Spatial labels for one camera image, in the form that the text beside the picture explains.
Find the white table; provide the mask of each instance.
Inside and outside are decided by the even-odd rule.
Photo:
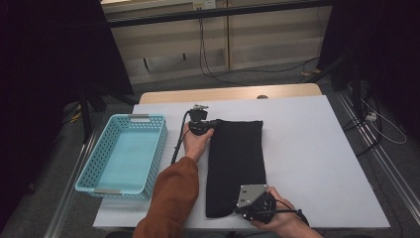
[[[267,183],[301,208],[314,228],[382,228],[389,223],[325,96],[197,102],[208,118],[263,120],[262,149]],[[162,113],[168,137],[159,170],[170,164],[182,116],[194,102],[141,104],[134,113]],[[200,195],[185,223],[203,230],[255,229],[237,214],[205,217],[206,151],[198,166]],[[96,228],[135,227],[148,202],[104,198]]]

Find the human hand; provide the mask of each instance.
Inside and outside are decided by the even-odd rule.
[[[278,194],[274,187],[270,187],[266,192],[278,200],[277,209],[294,209],[293,204]],[[317,232],[307,226],[295,213],[276,213],[269,224],[253,220],[251,224],[259,230],[272,231],[280,237],[321,237]]]
[[[191,158],[195,163],[200,160],[201,155],[206,149],[207,140],[213,136],[214,129],[210,128],[206,134],[197,136],[189,131],[188,123],[184,124],[183,127],[184,133],[184,149],[185,157]]]

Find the light blue basket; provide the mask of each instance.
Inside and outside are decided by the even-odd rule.
[[[113,115],[75,189],[99,197],[150,199],[166,136],[163,115]]]

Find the brown sweater sleeve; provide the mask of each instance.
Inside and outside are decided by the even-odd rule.
[[[133,237],[182,237],[182,224],[197,197],[198,168],[184,157],[157,176],[151,207]]]

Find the black cloth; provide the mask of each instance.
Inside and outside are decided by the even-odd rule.
[[[266,184],[263,163],[263,121],[221,121],[210,141],[206,216],[230,215],[241,185]]]

